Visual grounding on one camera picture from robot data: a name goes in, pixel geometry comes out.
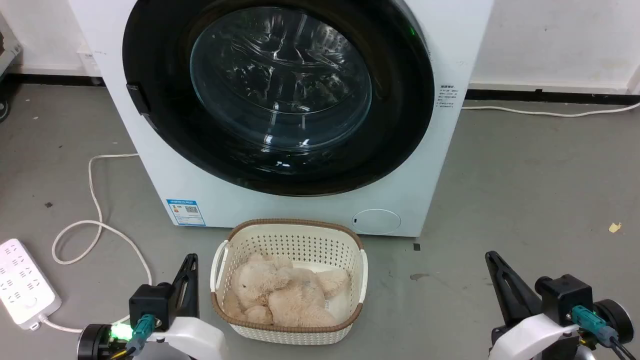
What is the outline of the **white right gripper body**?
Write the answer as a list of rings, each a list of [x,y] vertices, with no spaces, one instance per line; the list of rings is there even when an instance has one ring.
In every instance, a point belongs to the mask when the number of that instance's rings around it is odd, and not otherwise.
[[[488,360],[576,360],[579,326],[558,325],[544,314],[528,317],[501,335]]]

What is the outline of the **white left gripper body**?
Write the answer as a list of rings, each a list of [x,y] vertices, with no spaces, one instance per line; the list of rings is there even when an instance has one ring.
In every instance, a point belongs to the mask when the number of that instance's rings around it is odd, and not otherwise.
[[[144,360],[228,360],[226,337],[198,317],[176,317],[167,330],[151,333]]]

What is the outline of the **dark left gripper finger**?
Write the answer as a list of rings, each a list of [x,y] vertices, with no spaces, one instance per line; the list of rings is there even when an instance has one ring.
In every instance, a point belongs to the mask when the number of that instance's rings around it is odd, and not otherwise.
[[[181,311],[186,287],[186,265],[182,265],[174,277],[173,294],[170,298],[170,319],[174,319],[179,316]]]
[[[196,253],[186,255],[183,273],[183,316],[199,318],[199,259]]]

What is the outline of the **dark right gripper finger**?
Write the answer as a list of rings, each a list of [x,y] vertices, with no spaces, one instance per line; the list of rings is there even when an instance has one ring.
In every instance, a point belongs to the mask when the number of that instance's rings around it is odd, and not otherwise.
[[[510,265],[494,254],[494,291],[505,323],[542,313],[542,300]]]
[[[496,251],[485,254],[487,269],[507,327],[517,325],[526,317],[526,302],[521,294],[521,279]]]

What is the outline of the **white front-load washing machine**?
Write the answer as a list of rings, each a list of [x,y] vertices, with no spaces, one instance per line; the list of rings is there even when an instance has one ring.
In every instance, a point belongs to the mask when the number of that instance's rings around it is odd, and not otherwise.
[[[327,196],[295,197],[236,186],[176,152],[139,114],[126,89],[122,41],[137,0],[68,0],[135,150],[174,225],[167,199],[196,201],[205,227],[234,228],[254,219],[301,219],[352,228],[352,218],[379,208],[396,213],[389,235],[421,234],[450,148],[495,0],[400,0],[428,45],[434,107],[416,150],[396,170],[364,187]],[[457,105],[435,105],[441,85],[459,90]]]

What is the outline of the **black round glass washer door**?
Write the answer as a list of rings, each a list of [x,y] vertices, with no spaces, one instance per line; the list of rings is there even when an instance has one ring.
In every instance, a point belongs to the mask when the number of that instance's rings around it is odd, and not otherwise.
[[[225,182],[295,198],[407,161],[434,111],[428,51],[400,0],[137,0],[122,41],[163,141]]]

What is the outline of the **blue energy label sticker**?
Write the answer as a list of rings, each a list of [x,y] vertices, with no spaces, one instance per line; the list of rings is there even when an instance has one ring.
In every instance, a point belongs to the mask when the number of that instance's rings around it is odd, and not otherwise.
[[[166,203],[177,226],[206,227],[204,217],[195,200],[167,199]]]

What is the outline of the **beige plush teddy bear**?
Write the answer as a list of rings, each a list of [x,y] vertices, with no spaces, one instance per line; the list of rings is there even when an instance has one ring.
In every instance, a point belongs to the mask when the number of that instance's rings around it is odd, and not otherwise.
[[[325,307],[350,282],[343,269],[295,268],[282,256],[252,253],[234,270],[222,301],[225,314],[254,324],[318,328],[338,325]]]

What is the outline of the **cream perforated laundry basket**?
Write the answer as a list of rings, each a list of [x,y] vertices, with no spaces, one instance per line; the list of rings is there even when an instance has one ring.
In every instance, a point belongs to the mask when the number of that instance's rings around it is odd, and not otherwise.
[[[313,272],[346,271],[349,284],[325,301],[325,308],[338,325],[261,325],[226,315],[223,301],[231,289],[231,274],[253,253],[286,257],[295,268]],[[254,219],[234,228],[215,251],[210,272],[211,303],[215,312],[243,337],[291,346],[328,346],[345,339],[361,314],[368,277],[368,255],[359,236],[349,228],[302,219]]]

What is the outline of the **white oval filter cover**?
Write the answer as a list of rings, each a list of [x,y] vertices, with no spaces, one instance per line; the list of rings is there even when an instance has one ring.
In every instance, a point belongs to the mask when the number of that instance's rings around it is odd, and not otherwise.
[[[366,209],[356,213],[351,219],[353,230],[359,234],[390,235],[402,225],[402,219],[391,210]]]

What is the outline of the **white power strip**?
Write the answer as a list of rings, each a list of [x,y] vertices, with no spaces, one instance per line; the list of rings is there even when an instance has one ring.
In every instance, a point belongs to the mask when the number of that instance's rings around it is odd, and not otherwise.
[[[62,305],[57,291],[16,238],[0,243],[0,301],[12,321],[29,331],[38,330],[42,319]]]

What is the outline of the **small text label sticker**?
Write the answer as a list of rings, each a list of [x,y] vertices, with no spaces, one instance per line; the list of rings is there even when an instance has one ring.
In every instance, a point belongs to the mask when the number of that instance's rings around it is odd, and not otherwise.
[[[441,84],[436,96],[435,106],[439,109],[452,109],[458,104],[459,89],[452,84]]]

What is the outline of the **grey cart with wheel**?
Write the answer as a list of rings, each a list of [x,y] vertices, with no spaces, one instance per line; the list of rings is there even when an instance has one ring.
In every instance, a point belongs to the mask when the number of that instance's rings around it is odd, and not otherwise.
[[[22,45],[5,17],[0,13],[0,124],[10,113],[9,96],[3,88],[3,80],[22,52]]]

